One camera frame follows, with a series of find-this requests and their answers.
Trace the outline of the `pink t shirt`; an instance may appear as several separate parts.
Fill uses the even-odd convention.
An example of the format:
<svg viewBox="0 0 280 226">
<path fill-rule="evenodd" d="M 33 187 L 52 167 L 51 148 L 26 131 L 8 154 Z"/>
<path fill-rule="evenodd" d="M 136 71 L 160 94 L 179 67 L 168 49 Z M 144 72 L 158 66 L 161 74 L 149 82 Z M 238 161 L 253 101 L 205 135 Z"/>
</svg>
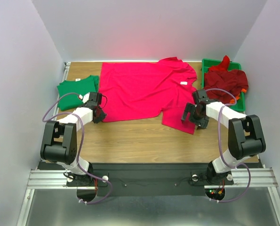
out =
<svg viewBox="0 0 280 226">
<path fill-rule="evenodd" d="M 177 57 L 156 63 L 103 63 L 99 92 L 107 114 L 104 122 L 139 120 L 162 115 L 162 124 L 193 134 L 195 124 L 182 121 L 193 103 L 195 70 Z"/>
</svg>

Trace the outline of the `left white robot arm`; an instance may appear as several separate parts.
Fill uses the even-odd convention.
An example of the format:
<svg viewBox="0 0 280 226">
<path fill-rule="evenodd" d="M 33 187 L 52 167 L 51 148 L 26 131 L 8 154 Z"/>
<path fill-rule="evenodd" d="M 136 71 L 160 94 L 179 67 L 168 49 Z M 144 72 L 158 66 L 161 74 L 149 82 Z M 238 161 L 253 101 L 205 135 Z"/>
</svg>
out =
<svg viewBox="0 0 280 226">
<path fill-rule="evenodd" d="M 70 171 L 65 176 L 70 180 L 79 180 L 83 185 L 98 184 L 100 180 L 93 174 L 90 162 L 80 157 L 85 138 L 84 126 L 90 122 L 95 124 L 106 118 L 106 113 L 100 106 L 105 95 L 99 92 L 89 92 L 85 95 L 68 93 L 61 96 L 54 105 L 69 95 L 77 96 L 82 105 L 72 113 L 63 112 L 47 119 L 44 114 L 42 121 L 45 123 L 40 156 L 42 159 L 62 166 Z"/>
</svg>

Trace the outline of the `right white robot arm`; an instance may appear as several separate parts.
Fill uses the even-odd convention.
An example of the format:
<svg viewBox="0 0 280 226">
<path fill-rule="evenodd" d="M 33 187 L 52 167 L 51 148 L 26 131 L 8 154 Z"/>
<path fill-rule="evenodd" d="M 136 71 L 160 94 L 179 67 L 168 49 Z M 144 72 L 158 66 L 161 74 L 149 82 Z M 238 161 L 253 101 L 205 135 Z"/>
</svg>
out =
<svg viewBox="0 0 280 226">
<path fill-rule="evenodd" d="M 217 120 L 217 134 L 221 126 L 228 129 L 228 149 L 208 164 L 206 180 L 216 184 L 227 176 L 227 173 L 245 160 L 263 153 L 266 144 L 260 119 L 256 115 L 246 115 L 231 109 L 231 104 L 224 104 L 211 99 L 204 89 L 192 94 L 194 102 L 187 103 L 181 120 L 194 123 L 199 129 L 206 129 L 209 119 Z"/>
</svg>

